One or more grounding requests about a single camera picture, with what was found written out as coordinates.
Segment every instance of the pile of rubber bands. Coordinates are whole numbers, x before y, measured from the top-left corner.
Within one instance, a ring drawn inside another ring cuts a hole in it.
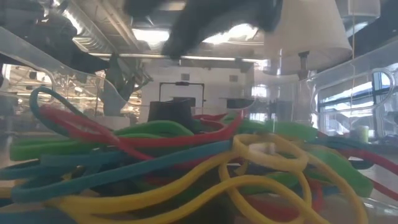
[[[71,112],[39,107],[40,91]],[[0,212],[2,223],[194,223],[187,221],[190,216],[215,200],[233,217],[253,223],[328,223],[318,214],[323,199],[343,194],[356,223],[364,224],[360,197],[375,188],[398,200],[358,171],[377,164],[398,174],[396,164],[369,144],[300,124],[257,123],[238,111],[194,116],[207,130],[200,134],[173,121],[112,131],[42,87],[32,92],[30,108],[46,127],[69,139],[24,140],[11,147],[10,159],[26,162],[0,170],[0,180],[17,180],[13,188],[0,189],[0,197],[42,207]],[[259,200],[259,194],[280,195],[292,206]]]

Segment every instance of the lamp shade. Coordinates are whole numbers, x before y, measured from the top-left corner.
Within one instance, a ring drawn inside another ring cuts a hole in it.
[[[276,30],[264,34],[266,59],[278,60],[280,74],[296,74],[299,53],[309,52],[307,69],[318,70],[347,59],[352,48],[335,0],[287,0]]]

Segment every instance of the rubber band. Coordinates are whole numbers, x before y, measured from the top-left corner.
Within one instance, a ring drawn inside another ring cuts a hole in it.
[[[288,142],[283,142],[282,144],[286,144],[287,147],[293,146]],[[238,156],[238,154],[236,153],[245,152],[244,150],[239,150],[236,147],[233,148],[234,150],[236,150],[236,152],[225,152],[223,154],[214,156],[211,159],[202,162],[200,165],[193,168],[187,175],[185,175],[181,179],[178,179],[171,184],[161,187],[159,189],[151,190],[149,192],[143,192],[139,195],[128,195],[113,198],[87,198],[79,196],[69,196],[60,199],[55,198],[52,200],[52,202],[55,205],[62,204],[66,206],[69,212],[76,211],[78,213],[87,214],[109,214],[126,212],[138,208],[145,208],[163,202],[167,199],[170,199],[174,195],[181,193],[184,189],[186,189],[189,185],[196,181],[200,175],[203,175],[205,172],[218,166],[224,161],[230,161],[231,159],[236,158]],[[293,146],[293,148],[293,150],[287,150],[289,152],[301,150],[295,146]]]
[[[360,159],[363,159],[364,161],[369,161],[372,162],[376,165],[379,165],[385,169],[387,169],[388,171],[392,172],[395,175],[398,175],[398,165],[391,162],[390,160],[383,158],[377,154],[365,151],[365,150],[346,150],[342,152],[344,155],[346,156],[353,156],[353,157],[357,157]],[[378,190],[380,193],[388,196],[389,198],[392,198],[394,200],[398,200],[398,193],[388,189],[387,187],[385,187],[384,185],[371,180],[374,188],[376,190]]]
[[[344,178],[340,177],[332,168],[319,160],[317,157],[308,153],[310,164],[314,165],[320,172],[324,173],[351,202],[356,215],[357,224],[369,223],[368,215],[361,199],[355,194],[355,191],[349,186]]]
[[[49,108],[48,106],[42,107],[42,113],[43,115],[48,116],[48,118],[54,119],[58,123],[62,123],[63,125],[67,126],[67,128],[73,130],[73,134],[76,137],[78,136],[79,139],[84,139],[86,141],[100,142],[105,144],[109,143],[109,141],[112,140],[112,142],[118,141],[121,142],[123,145],[134,146],[134,147],[192,146],[208,142],[227,140],[234,134],[236,128],[239,126],[243,118],[243,112],[241,112],[240,115],[236,116],[235,120],[229,126],[224,126],[224,128],[212,133],[197,134],[194,136],[181,136],[177,138],[164,138],[164,139],[137,139],[137,138],[123,138],[123,137],[117,139],[114,136],[112,136],[111,139],[108,139],[111,136],[109,135],[109,133],[107,133],[108,138],[105,139],[103,135],[105,134],[105,130],[103,128],[97,129],[98,124],[96,124],[93,121],[89,121],[87,119],[81,118],[66,111],[60,111],[57,109]],[[73,122],[75,124],[80,124],[80,125],[84,124],[86,126],[92,127],[96,131],[103,131],[103,133],[92,134],[92,133],[83,132],[70,124],[66,124],[65,119],[67,119],[68,122]],[[222,125],[216,121],[212,122],[206,121],[206,122],[215,124],[217,126]]]
[[[250,151],[247,147],[247,144],[261,141],[274,142],[281,152],[292,154],[296,159],[275,157],[258,151]],[[253,163],[275,170],[300,172],[306,168],[308,163],[308,157],[304,151],[275,134],[265,134],[262,136],[239,134],[234,137],[233,147],[239,151],[239,155],[241,157],[250,160]]]
[[[60,94],[58,94],[56,91],[53,91],[49,88],[46,87],[38,87],[36,89],[34,89],[32,91],[32,93],[30,93],[30,98],[29,98],[29,107],[30,110],[32,112],[32,114],[42,123],[44,124],[44,126],[46,126],[47,128],[49,128],[50,130],[61,134],[63,136],[68,137],[69,136],[69,132],[65,129],[60,127],[59,125],[55,124],[54,122],[52,122],[51,120],[48,120],[45,118],[45,116],[43,116],[41,114],[41,112],[39,111],[39,104],[37,102],[38,100],[38,96],[39,93],[47,93],[50,96],[56,98],[57,100],[59,100],[63,105],[65,105],[68,109],[70,109],[70,111],[72,111],[72,113],[75,113],[79,116],[85,117],[87,118],[86,115],[84,115],[82,112],[80,112],[77,108],[75,108],[67,99],[65,99],[63,96],[61,96]]]
[[[50,175],[63,175],[71,172],[73,169],[75,169],[73,166],[54,167],[49,169],[46,166],[40,165],[40,161],[30,161],[0,169],[0,180],[17,180]]]
[[[294,176],[288,172],[274,172],[274,173],[265,175],[265,177],[276,180],[279,183],[283,184],[284,186],[288,187],[289,189],[293,188],[294,186],[296,186],[299,183],[299,180],[296,178],[296,176]],[[142,182],[139,182],[139,183],[136,182],[136,183],[141,186],[141,190],[147,191],[147,190],[153,190],[158,187],[167,185],[167,184],[175,181],[175,179],[170,179],[167,177],[145,176],[144,181],[145,181],[145,183],[142,183]],[[239,189],[239,191],[243,195],[255,195],[255,194],[270,193],[269,190],[267,190],[263,187],[258,187],[258,186],[241,187]],[[187,189],[185,192],[186,192],[186,194],[185,194],[186,199],[192,199],[198,195],[197,189],[195,189],[195,190]]]
[[[313,195],[312,208],[314,211],[319,212],[323,208],[323,191],[322,186],[316,182],[309,182],[311,189],[315,191]],[[255,196],[248,196],[244,198],[253,208],[260,212],[265,217],[270,218],[277,222],[291,222],[297,218],[300,213],[291,207],[284,205],[277,205],[274,202],[268,202],[267,200],[260,200]]]
[[[193,133],[185,129],[178,123],[171,121],[153,121],[147,124],[138,124],[134,128],[115,131],[121,133],[127,138],[162,138],[162,134],[168,132],[168,135],[193,136]],[[89,153],[92,149],[104,146],[103,144],[80,142],[75,140],[28,140],[12,145],[10,149],[10,159],[13,161],[25,161],[30,159],[39,159],[42,154],[66,155]]]
[[[230,142],[222,141],[68,181],[60,182],[59,178],[50,177],[34,179],[15,186],[12,189],[12,199],[15,202],[42,202],[54,197],[75,194],[76,192],[81,192],[82,190],[98,185],[131,178],[175,164],[215,155],[229,149]]]
[[[309,142],[310,144],[320,144],[339,151],[348,149],[364,149],[366,151],[372,151],[369,144],[364,144],[353,139],[338,137],[338,136],[327,136],[325,138],[314,139]],[[364,170],[369,169],[374,164],[369,161],[350,161],[351,165],[355,169]]]
[[[121,151],[70,156],[43,155],[40,158],[40,164],[45,166],[47,169],[49,169],[49,167],[65,166],[100,166],[119,162],[127,157],[128,155]]]
[[[340,177],[344,178],[345,181],[354,189],[357,195],[360,197],[369,197],[373,191],[373,184],[367,177],[365,177],[360,171],[356,170],[351,164],[341,156],[333,151],[328,151],[325,148],[318,148],[314,145],[304,145],[303,149],[306,149],[308,153],[317,157],[319,160],[328,165],[333,169]],[[306,169],[304,174],[311,179],[316,179],[325,183],[332,184],[331,180],[319,172],[318,169]]]

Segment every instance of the ceiling light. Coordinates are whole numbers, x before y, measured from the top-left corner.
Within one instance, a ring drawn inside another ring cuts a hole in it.
[[[78,91],[78,92],[80,92],[80,93],[83,92],[83,89],[81,89],[81,88],[78,87],[78,86],[75,87],[75,90]]]
[[[234,26],[228,32],[219,33],[205,39],[204,43],[209,44],[220,44],[228,42],[231,38],[245,37],[245,40],[249,40],[255,36],[258,28],[253,27],[249,24],[240,24]],[[143,30],[133,29],[132,30],[137,40],[147,42],[149,45],[159,45],[161,42],[165,42],[169,39],[169,32],[167,30]]]
[[[132,30],[137,40],[146,41],[149,45],[157,45],[169,39],[169,32],[166,30]]]

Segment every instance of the yellow rubber band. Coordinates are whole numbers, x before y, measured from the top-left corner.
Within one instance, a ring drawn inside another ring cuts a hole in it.
[[[264,142],[264,140],[274,142],[280,151],[292,154],[296,156],[297,159],[286,159],[279,155],[270,156],[256,151],[251,152],[246,145],[253,142]],[[267,177],[244,175],[241,177],[235,177],[222,181],[222,183],[213,186],[212,188],[203,192],[200,196],[188,202],[184,206],[176,210],[172,210],[171,212],[163,213],[154,217],[142,220],[116,221],[92,216],[93,214],[112,214],[137,210],[164,202],[184,191],[201,175],[203,175],[210,169],[222,164],[220,170],[224,172],[224,169],[226,169],[226,163],[238,156],[242,156],[245,159],[248,159],[262,166],[284,171],[291,171],[297,174],[299,176],[300,183],[303,185],[304,188],[304,193],[306,195],[305,201],[296,194],[294,194],[290,189],[272,179],[269,179]],[[298,210],[300,211],[300,217],[295,220],[296,222],[301,222],[301,220],[305,218],[313,223],[327,223],[326,220],[324,220],[321,216],[319,216],[316,212],[312,210],[311,203],[308,202],[308,199],[310,199],[311,201],[310,193],[308,192],[308,183],[306,180],[303,180],[303,174],[299,174],[299,172],[303,171],[303,169],[307,166],[308,156],[311,155],[307,155],[307,153],[302,151],[299,147],[294,146],[293,144],[274,134],[268,134],[266,136],[245,134],[237,135],[234,138],[234,146],[232,152],[225,152],[215,157],[212,157],[205,162],[202,162],[200,165],[196,166],[181,179],[178,179],[171,184],[165,185],[161,188],[141,194],[127,195],[121,197],[93,198],[82,196],[67,196],[53,199],[49,203],[67,212],[78,223],[166,224],[172,223],[189,215],[190,213],[201,207],[204,203],[209,201],[211,198],[222,193],[224,190],[231,189],[229,190],[229,192],[233,192],[233,190],[236,190],[235,187],[239,187],[242,185],[261,185],[270,190],[273,190],[277,194],[280,194],[298,208]],[[358,223],[367,223],[367,216],[364,212],[364,207],[362,206],[360,199],[355,195],[353,189],[345,182],[345,180],[342,179],[340,176],[333,176],[335,174],[334,171],[331,170],[326,164],[323,164],[322,161],[319,161],[316,157],[311,156],[311,162],[314,163],[316,166],[319,166],[322,172],[330,175],[330,179],[334,181],[337,185],[345,184],[344,189],[341,189],[341,191],[345,193],[353,202],[353,205],[355,206],[357,212]],[[236,206],[239,209],[242,209],[245,216],[247,216],[248,218],[252,218],[256,223],[274,223],[272,222],[272,220],[269,220],[262,215],[260,216],[257,211],[252,211],[252,207],[246,206],[247,208],[243,208],[242,204],[244,205],[244,203],[243,201],[241,202],[240,197],[233,195],[232,198]]]
[[[261,185],[262,187],[267,187],[268,189],[273,190],[274,192],[280,194],[285,197],[290,202],[295,202],[297,208],[303,213],[304,216],[308,220],[314,223],[328,223],[327,221],[319,222],[319,220],[324,220],[321,216],[319,216],[316,212],[312,210],[299,196],[293,193],[290,189],[285,187],[284,185],[278,183],[275,180],[268,179],[267,177],[258,177],[252,175],[244,175],[241,177],[234,177],[229,180],[226,180],[212,188],[206,190],[197,198],[191,200],[186,203],[184,206],[172,210],[171,212],[163,213],[161,215],[157,215],[150,218],[140,219],[140,220],[126,220],[126,221],[116,221],[116,220],[107,220],[104,218],[98,218],[91,216],[89,214],[78,213],[78,212],[70,212],[70,208],[60,206],[60,209],[67,212],[73,219],[75,219],[78,223],[86,224],[86,223],[95,223],[95,224],[168,224],[175,222],[187,215],[191,214],[202,205],[204,205],[207,201],[222,193],[226,189],[230,189],[231,187],[240,187],[242,185]],[[273,223],[273,222],[258,222],[258,224],[264,223]]]
[[[256,139],[244,139],[246,144],[250,144],[252,142],[250,141],[257,141]],[[243,144],[237,144],[235,145],[236,147],[241,147]],[[313,146],[311,149],[320,149],[320,150],[327,150],[327,148],[316,148],[316,146]],[[356,219],[358,224],[367,224],[368,223],[368,216],[366,215],[365,208],[360,200],[360,198],[355,194],[355,191],[351,188],[351,186],[343,179],[340,177],[332,168],[330,168],[328,165],[326,165],[324,162],[316,158],[315,156],[307,153],[307,156],[309,158],[309,161],[311,164],[313,164],[320,172],[322,172],[324,175],[329,177],[329,179],[335,183],[341,192],[343,192],[348,200],[351,201],[353,204],[353,207],[356,211]],[[226,164],[221,166],[219,168],[219,174],[220,178],[222,181],[226,181],[230,179],[228,170],[226,169]],[[304,199],[305,202],[307,202],[305,208],[310,207],[311,203],[308,204],[308,197],[306,197],[306,194],[309,193],[310,189],[308,186],[308,182],[303,176],[302,173],[295,173],[300,181],[300,184],[303,187],[303,192],[304,192]],[[231,197],[232,201],[234,202],[235,206],[239,209],[239,211],[245,215],[250,221],[253,223],[277,223],[274,222],[265,216],[263,216],[261,213],[259,213],[255,208],[253,208],[246,200],[245,198],[240,194],[240,192],[236,188],[231,188],[228,190],[228,195]],[[290,201],[292,204],[295,206],[300,205],[302,202],[301,200],[299,201]],[[292,220],[291,222],[288,222],[289,224],[301,224],[303,223],[303,215],[306,214],[306,217],[310,217],[310,220],[313,221],[314,223],[328,223],[326,220],[324,220],[322,217],[320,217],[315,211],[310,209],[309,211],[303,210],[303,208],[297,207],[298,210],[300,211],[300,216],[296,218],[295,220]]]
[[[267,155],[258,151],[250,151],[248,145],[256,142],[273,142],[280,152],[292,154],[296,159],[287,159]],[[253,134],[238,134],[234,137],[233,150],[239,156],[250,160],[260,166],[269,167],[281,171],[303,171],[308,164],[306,153],[298,146],[291,144],[276,134],[265,134],[262,136]]]
[[[120,197],[82,197],[66,196],[50,200],[50,204],[68,207],[70,211],[88,214],[112,214],[146,208],[164,202],[181,193],[194,183],[201,175],[217,167],[224,161],[230,161],[238,155],[233,152],[224,152],[197,165],[189,173],[172,183],[140,194]]]
[[[368,224],[368,214],[366,213],[365,207],[361,199],[355,194],[353,188],[347,183],[347,181],[340,177],[332,168],[322,162],[320,159],[308,153],[308,158],[310,163],[320,170],[325,176],[327,176],[335,185],[340,189],[340,191],[346,195],[348,200],[354,207],[356,214],[357,224]]]
[[[228,169],[226,167],[226,163],[220,166],[219,170],[219,175],[220,179],[224,182],[227,180],[230,180],[231,177],[229,176]],[[300,211],[300,216],[297,217],[296,219],[290,221],[290,222],[285,222],[288,224],[302,224],[304,222],[304,214],[306,217],[308,217],[308,220],[312,220],[314,223],[328,223],[325,219],[323,219],[321,216],[319,216],[314,210],[312,210],[312,195],[311,195],[311,189],[310,186],[304,177],[302,172],[299,172],[296,174],[298,177],[298,180],[300,181],[300,184],[302,185],[303,188],[303,196],[304,196],[304,201],[300,197],[290,197],[287,198],[290,203],[295,205],[298,210]],[[287,192],[289,195],[295,195],[294,192],[289,190],[290,192]],[[270,223],[270,224],[279,224],[281,222],[275,222],[273,220],[270,220],[269,218],[265,217],[263,214],[258,212],[255,208],[253,208],[250,203],[246,201],[246,199],[239,193],[239,191],[236,188],[230,188],[228,189],[228,195],[232,199],[233,203],[235,204],[236,208],[245,216],[247,217],[251,222],[257,223],[257,224],[263,224],[263,223]]]

